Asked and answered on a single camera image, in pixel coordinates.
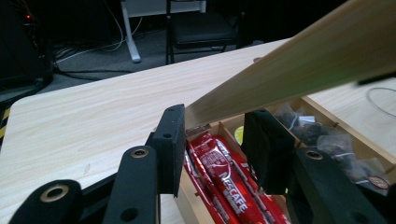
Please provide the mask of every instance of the cable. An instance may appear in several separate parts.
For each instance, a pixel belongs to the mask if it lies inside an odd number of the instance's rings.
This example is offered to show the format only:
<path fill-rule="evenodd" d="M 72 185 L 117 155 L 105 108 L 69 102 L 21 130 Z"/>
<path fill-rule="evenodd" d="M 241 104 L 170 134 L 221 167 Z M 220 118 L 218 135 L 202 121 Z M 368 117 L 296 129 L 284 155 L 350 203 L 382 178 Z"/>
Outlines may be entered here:
<path fill-rule="evenodd" d="M 152 35 L 155 33 L 159 33 L 161 31 L 165 30 L 164 28 L 160 28 L 160 29 L 156 29 L 156 30 L 152 30 L 152 31 L 141 31 L 141 32 L 137 32 L 136 34 L 134 34 L 134 39 L 143 39 L 146 37 L 146 35 Z"/>
<path fill-rule="evenodd" d="M 44 88 L 48 87 L 48 85 L 52 82 L 52 76 L 50 77 L 43 77 L 43 81 L 40 83 L 39 86 L 37 86 L 36 88 L 34 88 L 33 90 L 24 92 L 22 94 L 19 94 L 17 96 L 11 97 L 5 101 L 0 102 L 0 109 L 4 110 L 5 108 L 13 105 L 15 102 L 17 102 L 18 100 L 20 100 L 23 97 L 26 96 L 30 96 L 30 95 L 34 95 L 36 93 L 38 93 L 39 91 L 42 91 Z"/>
<path fill-rule="evenodd" d="M 57 60 L 61 60 L 63 58 L 66 58 L 70 55 L 76 54 L 79 52 L 79 47 L 72 47 L 69 49 L 64 49 L 64 50 L 58 50 L 58 52 L 55 53 Z"/>
<path fill-rule="evenodd" d="M 396 119 L 396 115 L 394 115 L 394 114 L 392 114 L 392 113 L 389 113 L 388 111 L 386 111 L 386 110 L 384 110 L 383 108 L 381 108 L 381 107 L 380 107 L 379 105 L 377 105 L 377 104 L 373 101 L 373 99 L 371 98 L 370 93 L 371 93 L 372 91 L 378 91 L 378 90 L 383 90 L 383 91 L 396 91 L 396 90 L 391 89 L 391 88 L 385 88 L 385 87 L 374 87 L 374 88 L 371 88 L 370 90 L 368 90 L 368 91 L 366 92 L 366 99 L 367 99 L 367 101 L 368 101 L 375 109 L 377 109 L 377 110 L 381 111 L 382 113 L 384 113 L 384 114 L 390 116 L 391 118 Z"/>
<path fill-rule="evenodd" d="M 113 12 L 111 11 L 110 7 L 108 6 L 106 0 L 104 0 L 104 2 L 105 2 L 105 6 L 106 6 L 108 12 L 109 12 L 110 15 L 113 17 L 114 21 L 116 22 L 116 24 L 117 24 L 117 26 L 119 27 L 119 30 L 120 30 L 120 43 L 119 43 L 119 45 L 116 46 L 114 49 L 106 50 L 106 51 L 114 51 L 114 50 L 116 50 L 116 49 L 119 49 L 120 46 L 121 46 L 121 44 L 122 44 L 122 42 L 123 42 L 123 41 L 122 41 L 122 40 L 123 40 L 123 32 L 122 32 L 122 29 L 121 29 L 121 27 L 120 27 L 119 22 L 117 21 L 116 17 L 114 16 Z"/>
<path fill-rule="evenodd" d="M 140 17 L 139 23 L 136 25 L 136 28 L 134 28 L 134 31 L 131 33 L 131 35 L 134 35 L 136 30 L 139 28 L 140 24 L 142 23 L 143 17 Z"/>
<path fill-rule="evenodd" d="M 82 52 L 79 52 L 79 53 L 70 55 L 70 56 L 68 56 L 68 57 L 66 57 L 66 58 L 63 58 L 63 59 L 57 61 L 56 63 L 61 63 L 61 62 L 65 61 L 65 60 L 67 60 L 67 59 L 76 57 L 76 56 L 78 56 L 78 55 L 80 55 L 80 54 L 83 54 L 83 53 L 86 53 L 86 52 L 94 51 L 94 50 L 97 50 L 97 49 L 105 49 L 105 48 L 107 48 L 107 47 L 111 47 L 111 46 L 118 45 L 118 44 L 119 44 L 119 43 L 115 43 L 115 44 L 111 44 L 111 45 L 102 46 L 102 47 L 99 47 L 99 48 L 96 48 L 96 49 L 87 49 L 87 50 L 84 50 L 84 51 L 82 51 Z"/>
<path fill-rule="evenodd" d="M 84 79 L 84 80 L 89 80 L 89 81 L 99 81 L 99 80 L 102 80 L 99 77 L 78 76 L 78 75 L 73 75 L 71 73 L 125 73 L 125 74 L 129 74 L 129 73 L 133 73 L 133 71 L 129 71 L 129 70 L 107 70 L 107 69 L 103 69 L 103 70 L 89 70 L 89 71 L 62 71 L 61 69 L 59 69 L 59 67 L 54 67 L 53 68 L 53 73 L 61 75 L 61 76 L 65 76 L 65 77 L 76 78 L 76 79 Z"/>
<path fill-rule="evenodd" d="M 71 78 L 76 78 L 76 79 L 84 79 L 84 80 L 89 80 L 89 81 L 102 80 L 99 77 L 85 77 L 85 76 L 76 76 L 76 75 L 68 74 L 68 73 L 66 73 L 64 71 L 61 71 L 61 69 L 59 69 L 58 67 L 54 67 L 53 68 L 53 73 L 61 75 L 61 76 L 65 76 L 65 77 L 71 77 Z"/>
<path fill-rule="evenodd" d="M 24 6 L 25 6 L 25 8 L 26 8 L 26 11 L 27 11 L 28 15 L 33 19 L 33 21 L 36 21 L 36 22 L 37 22 L 37 25 L 39 25 L 39 24 L 40 24 L 40 21 L 39 21 L 38 18 L 32 13 L 32 11 L 30 10 L 30 8 L 29 8 L 29 6 L 27 5 L 26 1 L 25 1 L 25 0 L 22 0 L 22 2 L 23 2 Z"/>
<path fill-rule="evenodd" d="M 294 114 L 294 119 L 293 119 L 293 121 L 291 122 L 291 125 L 290 125 L 290 127 L 289 127 L 289 130 L 293 129 L 294 124 L 295 124 L 295 122 L 297 121 L 297 118 L 298 118 L 297 113 L 293 112 L 293 114 Z"/>

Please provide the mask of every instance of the light wood surface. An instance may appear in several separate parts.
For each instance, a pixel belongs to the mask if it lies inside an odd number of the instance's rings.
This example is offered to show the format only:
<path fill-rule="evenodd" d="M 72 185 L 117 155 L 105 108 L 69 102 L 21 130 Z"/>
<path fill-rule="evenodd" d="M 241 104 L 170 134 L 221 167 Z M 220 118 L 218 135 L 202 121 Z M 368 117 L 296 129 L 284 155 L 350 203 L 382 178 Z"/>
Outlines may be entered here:
<path fill-rule="evenodd" d="M 350 0 L 186 108 L 186 128 L 396 71 L 396 2 Z"/>
<path fill-rule="evenodd" d="M 114 174 L 122 153 L 145 143 L 166 107 L 191 104 L 251 65 L 254 58 L 285 42 L 176 63 L 18 101 L 11 107 L 0 152 L 0 223 L 6 223 L 34 189 L 51 180 L 75 179 L 86 188 Z M 331 94 L 327 97 L 326 104 L 318 103 L 324 107 L 340 104 L 339 98 L 332 98 Z M 394 126 L 384 125 L 381 132 L 394 132 L 393 129 Z M 395 138 L 384 141 L 396 144 Z M 184 222 L 171 196 L 163 197 L 162 209 L 163 223 Z"/>

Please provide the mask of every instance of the wooden table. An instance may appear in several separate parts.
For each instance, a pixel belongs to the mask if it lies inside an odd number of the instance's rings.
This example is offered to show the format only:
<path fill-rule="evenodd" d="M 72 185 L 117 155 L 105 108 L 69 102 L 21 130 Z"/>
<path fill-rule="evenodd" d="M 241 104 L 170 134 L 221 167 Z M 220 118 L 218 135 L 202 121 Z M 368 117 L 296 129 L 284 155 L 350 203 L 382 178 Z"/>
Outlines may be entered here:
<path fill-rule="evenodd" d="M 117 172 L 122 153 L 144 145 L 166 107 L 189 105 L 286 40 L 176 63 L 18 101 L 11 107 L 0 154 L 0 223 L 26 197 L 55 179 L 75 179 L 83 188 Z M 389 84 L 395 80 L 375 83 Z M 312 95 L 337 116 L 356 114 L 349 87 Z M 353 96 L 348 102 L 348 95 Z M 374 111 L 375 120 L 379 113 Z M 385 149 L 395 152 L 395 120 L 382 124 Z M 163 197 L 163 223 L 184 223 L 172 196 Z"/>

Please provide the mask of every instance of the white cable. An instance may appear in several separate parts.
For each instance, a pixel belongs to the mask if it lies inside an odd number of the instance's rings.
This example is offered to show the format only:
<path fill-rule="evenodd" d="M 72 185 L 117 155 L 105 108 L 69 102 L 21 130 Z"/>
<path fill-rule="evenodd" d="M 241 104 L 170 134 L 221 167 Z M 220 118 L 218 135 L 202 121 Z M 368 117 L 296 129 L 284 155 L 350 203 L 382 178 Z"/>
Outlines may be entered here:
<path fill-rule="evenodd" d="M 78 47 L 72 47 L 72 48 L 69 48 L 69 49 L 61 49 L 61 52 L 56 52 L 56 54 L 57 55 L 61 55 L 61 54 L 65 53 L 65 52 L 67 52 L 69 50 L 72 50 L 72 49 L 78 49 Z"/>
<path fill-rule="evenodd" d="M 143 20 L 143 17 L 140 17 L 140 21 L 139 21 L 139 23 L 137 24 L 137 26 L 136 26 L 136 28 L 134 29 L 134 31 L 132 32 L 132 35 L 134 35 L 134 33 L 136 32 L 137 28 L 139 28 L 140 23 L 142 23 L 142 20 Z"/>
<path fill-rule="evenodd" d="M 350 156 L 350 155 L 355 155 L 355 153 L 353 153 L 353 152 L 346 152 L 346 153 L 334 155 L 334 156 L 332 156 L 332 159 L 335 159 L 335 158 L 338 158 L 338 157 L 343 157 L 343 156 Z"/>
<path fill-rule="evenodd" d="M 87 49 L 87 50 L 84 50 L 84 51 L 82 51 L 82 52 L 79 52 L 79 53 L 70 55 L 70 56 L 68 56 L 68 57 L 66 57 L 66 58 L 63 58 L 63 59 L 57 61 L 56 63 L 61 63 L 61 62 L 65 61 L 65 60 L 67 60 L 67 59 L 70 59 L 70 58 L 73 58 L 73 57 L 75 57 L 75 56 L 78 56 L 79 54 L 83 54 L 83 53 L 90 52 L 90 51 L 97 50 L 97 49 L 105 49 L 105 48 L 108 48 L 108 47 L 117 45 L 114 49 L 105 50 L 105 51 L 114 51 L 114 50 L 118 49 L 118 48 L 121 46 L 121 44 L 125 41 L 125 39 L 123 38 L 123 33 L 122 33 L 122 29 L 121 29 L 121 27 L 120 27 L 119 22 L 117 21 L 117 19 L 116 19 L 116 17 L 114 16 L 113 12 L 112 12 L 112 11 L 110 10 L 110 8 L 108 7 L 106 0 L 104 0 L 104 2 L 105 2 L 105 5 L 106 5 L 106 7 L 107 7 L 108 12 L 111 14 L 111 16 L 113 17 L 113 19 L 114 19 L 114 21 L 116 22 L 117 26 L 119 27 L 120 36 L 121 36 L 120 42 L 119 42 L 119 43 L 115 43 L 115 44 L 111 44 L 111 45 L 102 46 L 102 47 L 96 48 L 96 49 Z"/>
<path fill-rule="evenodd" d="M 295 122 L 297 121 L 297 118 L 298 118 L 298 115 L 297 115 L 297 113 L 294 113 L 294 119 L 293 119 L 293 121 L 291 122 L 291 125 L 290 125 L 290 127 L 289 127 L 289 130 L 291 130 L 293 127 L 294 127 L 294 124 L 295 124 Z"/>
<path fill-rule="evenodd" d="M 63 58 L 63 59 L 57 61 L 56 63 L 61 63 L 61 62 L 65 61 L 65 60 L 67 60 L 67 59 L 73 58 L 73 57 L 78 56 L 79 54 L 82 54 L 82 53 L 94 51 L 94 50 L 97 50 L 97 49 L 105 49 L 105 48 L 108 48 L 108 47 L 111 47 L 111 46 L 114 46 L 114 45 L 118 45 L 118 44 L 119 44 L 119 43 L 115 43 L 115 44 L 111 44 L 111 45 L 107 45 L 107 46 L 102 46 L 102 47 L 96 48 L 96 49 L 87 49 L 87 50 L 84 50 L 84 51 L 82 51 L 82 52 L 79 52 L 79 53 L 70 55 L 70 56 L 68 56 L 68 57 L 66 57 L 66 58 Z"/>
<path fill-rule="evenodd" d="M 116 17 L 114 16 L 113 12 L 111 11 L 110 7 L 108 6 L 108 4 L 107 4 L 106 0 L 104 0 L 104 2 L 105 2 L 105 5 L 106 5 L 106 8 L 107 8 L 108 12 L 109 12 L 109 13 L 110 13 L 110 15 L 113 17 L 113 20 L 116 22 L 116 24 L 117 24 L 117 26 L 119 27 L 119 30 L 120 30 L 120 36 L 121 36 L 121 40 L 120 40 L 120 43 L 119 43 L 119 45 L 118 45 L 118 46 L 116 46 L 114 49 L 108 49 L 108 50 L 105 50 L 105 51 L 114 51 L 114 50 L 116 50 L 116 49 L 119 49 L 119 48 L 120 48 L 120 46 L 121 46 L 121 44 L 122 44 L 122 42 L 123 42 L 123 33 L 122 33 L 122 30 L 121 30 L 121 27 L 120 27 L 120 24 L 119 24 L 119 22 L 117 21 Z"/>
<path fill-rule="evenodd" d="M 382 113 L 384 113 L 384 114 L 390 116 L 391 118 L 396 119 L 396 115 L 394 115 L 394 114 L 392 114 L 392 113 L 389 113 L 388 111 L 386 111 L 386 110 L 384 110 L 383 108 L 379 107 L 379 105 L 377 105 L 377 104 L 373 101 L 373 99 L 371 98 L 370 92 L 371 92 L 371 91 L 377 91 L 377 90 L 383 90 L 383 91 L 396 91 L 396 90 L 391 89 L 391 88 L 385 88 L 385 87 L 375 87 L 375 88 L 371 88 L 370 90 L 368 90 L 368 91 L 366 92 L 367 101 L 368 101 L 375 109 L 377 109 L 377 110 L 381 111 Z"/>
<path fill-rule="evenodd" d="M 370 181 L 368 181 L 368 180 L 361 180 L 361 181 L 355 182 L 355 184 L 364 184 L 364 183 L 370 183 Z"/>

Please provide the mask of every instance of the black cable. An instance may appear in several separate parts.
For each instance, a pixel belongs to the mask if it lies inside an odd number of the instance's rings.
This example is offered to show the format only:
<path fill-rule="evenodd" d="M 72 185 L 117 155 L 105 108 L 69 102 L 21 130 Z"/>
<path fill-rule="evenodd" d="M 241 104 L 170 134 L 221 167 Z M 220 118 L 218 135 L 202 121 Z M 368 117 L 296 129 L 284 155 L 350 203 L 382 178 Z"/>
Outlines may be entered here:
<path fill-rule="evenodd" d="M 146 30 L 145 31 L 139 31 L 139 32 L 134 33 L 133 37 L 134 37 L 135 40 L 143 39 L 143 38 L 146 37 L 146 35 L 156 34 L 156 33 L 159 33 L 161 31 L 164 31 L 164 30 L 165 30 L 165 28 L 158 28 L 158 29 L 151 30 L 151 31 L 146 31 Z"/>
<path fill-rule="evenodd" d="M 53 68 L 53 73 L 61 75 L 61 76 L 65 76 L 65 77 L 71 77 L 71 78 L 76 78 L 76 79 L 83 79 L 83 80 L 89 80 L 89 81 L 99 81 L 102 80 L 99 77 L 85 77 L 85 76 L 76 76 L 76 75 L 72 75 L 69 73 L 66 73 L 64 71 L 61 71 L 59 68 L 54 67 Z"/>
<path fill-rule="evenodd" d="M 39 91 L 42 91 L 44 88 L 48 87 L 48 85 L 52 82 L 52 76 L 50 77 L 43 77 L 43 81 L 38 85 L 36 88 L 30 91 L 26 91 L 22 94 L 19 94 L 17 96 L 11 97 L 5 101 L 0 102 L 0 110 L 6 110 L 10 106 L 12 106 L 15 102 L 20 100 L 23 97 L 34 95 L 38 93 Z"/>
<path fill-rule="evenodd" d="M 107 69 L 103 69 L 103 70 L 83 70 L 83 71 L 62 71 L 61 69 L 59 69 L 59 67 L 54 67 L 53 68 L 53 73 L 61 75 L 61 76 L 65 76 L 65 77 L 76 78 L 76 79 L 85 79 L 85 80 L 90 80 L 90 81 L 99 81 L 99 80 L 102 80 L 99 77 L 77 76 L 77 75 L 73 75 L 71 73 L 125 73 L 125 74 L 129 74 L 129 73 L 133 73 L 133 71 L 129 71 L 129 70 L 107 70 Z"/>
<path fill-rule="evenodd" d="M 102 70 L 82 70 L 82 71 L 63 71 L 66 73 L 134 73 L 133 71 L 129 70 L 107 70 L 107 69 L 102 69 Z"/>

